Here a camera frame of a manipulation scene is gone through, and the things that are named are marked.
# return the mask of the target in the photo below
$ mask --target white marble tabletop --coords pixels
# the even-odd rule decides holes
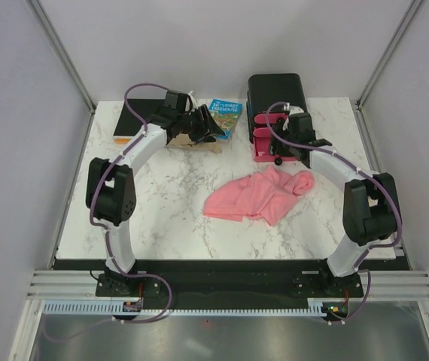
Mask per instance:
[[[315,187],[278,224],[264,220],[229,220],[202,215],[205,200],[226,182],[272,163],[255,163],[245,113],[220,154],[164,148],[135,176],[137,205],[130,220],[131,243],[139,259],[323,259],[341,239],[342,193],[320,174]],[[330,140],[340,153],[361,168],[368,161],[347,98],[307,99],[319,138]],[[84,203],[87,170],[92,158],[109,158],[123,148],[112,134],[123,102],[100,102],[84,152],[57,259],[104,259],[102,231],[89,223]],[[290,174],[306,169],[284,163]],[[394,258],[394,250],[376,249],[368,258]]]

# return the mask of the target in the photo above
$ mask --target wall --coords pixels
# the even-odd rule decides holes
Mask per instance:
[[[429,2],[365,111],[383,167],[397,181],[409,258],[429,271]]]
[[[0,360],[65,206],[89,120],[23,0],[0,0]]]
[[[298,72],[307,96],[357,98],[410,0],[41,3],[98,101],[145,81],[246,97],[250,75],[276,71]]]

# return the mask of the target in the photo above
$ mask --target blue book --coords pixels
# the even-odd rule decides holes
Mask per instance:
[[[236,122],[242,113],[243,105],[240,103],[226,102],[220,99],[213,99],[209,106],[209,112],[216,123],[224,130],[224,135],[217,136],[217,139],[227,141],[235,129]]]

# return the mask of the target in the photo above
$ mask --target black case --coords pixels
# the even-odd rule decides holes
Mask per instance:
[[[290,105],[300,107],[305,112],[308,112],[302,81],[298,74],[255,74],[248,79],[246,109],[251,143],[253,143],[254,129],[266,126],[256,124],[254,118],[258,114],[266,113],[269,106],[276,102],[289,102]],[[282,106],[279,106],[274,107],[272,111],[273,113],[280,113],[283,109]]]

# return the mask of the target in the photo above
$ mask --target pink cloth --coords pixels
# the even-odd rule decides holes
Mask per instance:
[[[264,218],[275,225],[315,185],[309,171],[289,175],[271,165],[263,173],[232,180],[211,194],[205,202],[207,217],[235,220]]]

